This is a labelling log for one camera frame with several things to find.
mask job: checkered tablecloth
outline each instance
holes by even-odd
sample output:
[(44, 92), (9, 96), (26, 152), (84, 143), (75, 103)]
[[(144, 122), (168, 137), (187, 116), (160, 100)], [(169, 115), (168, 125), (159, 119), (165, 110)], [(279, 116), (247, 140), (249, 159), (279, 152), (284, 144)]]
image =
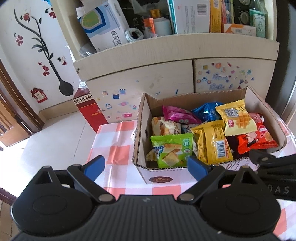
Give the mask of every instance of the checkered tablecloth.
[[(296, 153), (296, 141), (285, 123), (278, 121), (287, 136), (287, 145), (277, 156)], [(133, 134), (136, 121), (125, 121), (100, 126), (95, 137), (88, 161), (98, 155), (105, 157), (105, 170), (95, 182), (116, 198), (121, 194), (164, 195), (173, 194), (176, 198), (195, 182), (176, 184), (146, 184), (132, 163)], [(296, 202), (279, 200), (281, 217), (274, 231), (281, 240), (296, 239)]]

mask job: brown oval logo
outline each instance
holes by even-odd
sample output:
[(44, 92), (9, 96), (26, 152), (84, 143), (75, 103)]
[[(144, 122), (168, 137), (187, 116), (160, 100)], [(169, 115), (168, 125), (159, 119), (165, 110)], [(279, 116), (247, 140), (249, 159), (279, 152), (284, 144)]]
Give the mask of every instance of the brown oval logo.
[(151, 177), (151, 178), (149, 178), (149, 181), (153, 182), (153, 183), (169, 183), (172, 180), (173, 179), (170, 177)]

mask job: vase wall decal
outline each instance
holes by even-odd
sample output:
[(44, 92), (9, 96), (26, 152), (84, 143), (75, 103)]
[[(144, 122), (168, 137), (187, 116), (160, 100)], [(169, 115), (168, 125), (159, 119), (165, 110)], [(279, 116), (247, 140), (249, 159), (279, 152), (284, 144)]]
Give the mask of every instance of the vase wall decal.
[[(36, 22), (39, 33), (36, 32), (35, 30), (27, 27), (26, 25), (24, 25), (24, 24), (22, 24), (20, 22), (20, 20), (24, 20), (24, 21), (29, 23), (31, 19)], [(16, 12), (15, 12), (15, 20), (17, 21), (17, 23), (20, 26), (22, 26), (23, 28), (31, 31), (32, 33), (34, 33), (37, 36), (37, 37), (32, 38), (33, 40), (36, 40), (38, 42), (38, 44), (35, 44), (35, 45), (32, 46), (32, 49), (39, 48), (38, 53), (41, 53), (41, 52), (44, 53), (44, 55), (47, 58), (53, 72), (55, 73), (56, 77), (59, 80), (59, 90), (60, 90), (60, 92), (65, 96), (71, 96), (74, 93), (73, 86), (70, 83), (63, 81), (62, 78), (60, 77), (59, 73), (57, 72), (57, 70), (56, 70), (56, 68), (55, 68), (55, 66), (53, 64), (53, 62), (51, 61), (51, 58), (53, 57), (54, 53), (49, 54), (49, 51), (47, 49), (47, 45), (46, 45), (44, 39), (41, 37), (40, 24), (42, 22), (42, 19), (40, 18), (39, 20), (37, 20), (35, 17), (30, 16), (29, 13), (25, 13), (24, 16), (21, 16), (20, 20), (19, 20), (17, 15), (16, 15)]]

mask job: purple snack package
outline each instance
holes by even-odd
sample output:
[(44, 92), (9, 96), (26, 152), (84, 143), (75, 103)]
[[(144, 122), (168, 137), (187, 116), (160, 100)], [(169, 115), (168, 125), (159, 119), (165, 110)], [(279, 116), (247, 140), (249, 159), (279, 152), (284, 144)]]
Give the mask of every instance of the purple snack package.
[(201, 124), (202, 121), (190, 111), (174, 106), (163, 106), (163, 115), (166, 121), (171, 120), (182, 124)]

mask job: bottle label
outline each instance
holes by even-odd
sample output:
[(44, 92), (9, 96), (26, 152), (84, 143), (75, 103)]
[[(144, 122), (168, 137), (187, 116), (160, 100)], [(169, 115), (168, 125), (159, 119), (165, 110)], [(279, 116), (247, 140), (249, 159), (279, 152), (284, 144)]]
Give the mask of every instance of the bottle label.
[(256, 36), (265, 38), (265, 14), (256, 10), (250, 10), (252, 25), (256, 27)]

